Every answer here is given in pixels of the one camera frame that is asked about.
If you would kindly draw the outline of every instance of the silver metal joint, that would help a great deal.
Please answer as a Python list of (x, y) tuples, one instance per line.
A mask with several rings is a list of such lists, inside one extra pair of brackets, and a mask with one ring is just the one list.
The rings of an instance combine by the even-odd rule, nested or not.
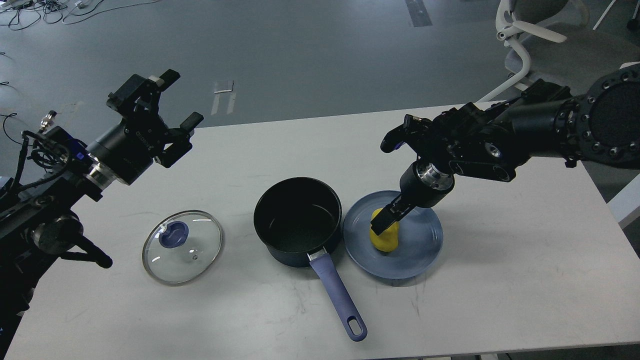
[(448, 190), (453, 185), (453, 176), (439, 171), (433, 164), (418, 164), (416, 175), (426, 185), (436, 190)]
[(51, 126), (53, 126), (53, 122), (56, 119), (56, 116), (54, 114), (55, 113), (49, 112), (48, 114), (44, 115), (44, 117), (40, 121), (40, 130), (41, 131), (46, 131)]
[(484, 143), (484, 149), (489, 153), (489, 155), (493, 156), (494, 158), (499, 159), (502, 157), (502, 152), (500, 152), (500, 149), (498, 149), (494, 144), (490, 142)]
[(118, 176), (105, 164), (101, 163), (94, 155), (89, 154), (89, 157), (93, 160), (91, 164), (91, 170), (84, 177), (91, 181), (95, 186), (98, 186), (100, 190), (104, 190), (109, 186)]
[(314, 252), (313, 254), (307, 254), (307, 257), (309, 258), (309, 261), (315, 260), (319, 257), (321, 257), (322, 255), (326, 254), (326, 250), (323, 248), (321, 248), (320, 250)]

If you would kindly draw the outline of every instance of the pot handle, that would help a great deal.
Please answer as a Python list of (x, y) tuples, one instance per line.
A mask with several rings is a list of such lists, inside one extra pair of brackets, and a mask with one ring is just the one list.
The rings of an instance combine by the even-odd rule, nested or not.
[[(344, 329), (347, 330), (347, 335), (349, 335), (353, 341), (364, 340), (364, 338), (367, 337), (367, 327), (364, 325), (364, 321), (362, 321), (362, 317), (360, 316), (360, 313), (358, 313), (358, 309), (356, 309), (353, 300), (351, 300), (347, 289), (344, 287), (342, 279), (340, 278), (340, 275), (338, 275), (338, 271), (335, 269), (335, 265), (331, 260), (331, 256), (324, 252), (324, 254), (317, 258), (312, 258), (309, 263), (316, 271), (320, 280), (322, 280), (322, 284), (324, 285), (327, 294), (329, 294), (333, 307), (338, 313), (338, 317), (340, 318)], [(355, 320), (358, 323), (360, 333), (356, 334), (351, 329), (349, 322), (352, 320)]]

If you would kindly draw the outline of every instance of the black saucepan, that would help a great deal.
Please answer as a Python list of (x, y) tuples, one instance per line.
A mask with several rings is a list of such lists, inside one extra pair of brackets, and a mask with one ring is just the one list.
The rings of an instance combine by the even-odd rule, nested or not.
[[(316, 179), (294, 177), (264, 193), (255, 207), (253, 225), (276, 260), (316, 271), (347, 334), (361, 341), (367, 327), (329, 256), (342, 238), (341, 218), (340, 199), (333, 189)], [(359, 329), (349, 326), (354, 321)]]

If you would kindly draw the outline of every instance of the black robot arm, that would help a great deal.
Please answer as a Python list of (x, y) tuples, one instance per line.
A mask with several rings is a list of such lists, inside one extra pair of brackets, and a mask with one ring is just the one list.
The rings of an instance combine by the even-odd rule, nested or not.
[(433, 120), (406, 115), (380, 149), (404, 143), (419, 159), (401, 176), (401, 194), (371, 220), (376, 234), (416, 206), (437, 204), (453, 189), (454, 174), (508, 182), (533, 156), (562, 157), (567, 167), (583, 160), (640, 168), (640, 65), (600, 78), (580, 96), (538, 80), (484, 111), (468, 103)]
[[(113, 263), (83, 236), (71, 207), (85, 195), (98, 201), (115, 179), (131, 184), (153, 160), (170, 167), (191, 149), (189, 139), (202, 115), (192, 113), (175, 129), (158, 115), (161, 92), (179, 76), (173, 70), (160, 78), (131, 76), (107, 101), (122, 121), (89, 146), (59, 126), (46, 131), (54, 111), (38, 133), (22, 132), (18, 171), (14, 178), (0, 177), (0, 357), (29, 309), (35, 286), (57, 259), (91, 261), (103, 268)], [(23, 185), (20, 175), (29, 149), (34, 162), (51, 174)], [(70, 252), (74, 246), (84, 252)]]

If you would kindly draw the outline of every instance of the yellow rubber duck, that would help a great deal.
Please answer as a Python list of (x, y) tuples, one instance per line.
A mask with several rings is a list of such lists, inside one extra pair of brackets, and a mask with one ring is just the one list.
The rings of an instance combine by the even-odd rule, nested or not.
[[(371, 220), (382, 210), (376, 209), (371, 214)], [(383, 252), (392, 252), (398, 247), (398, 231), (400, 230), (400, 223), (394, 222), (387, 230), (384, 230), (379, 236), (369, 228), (369, 239), (373, 246)]]

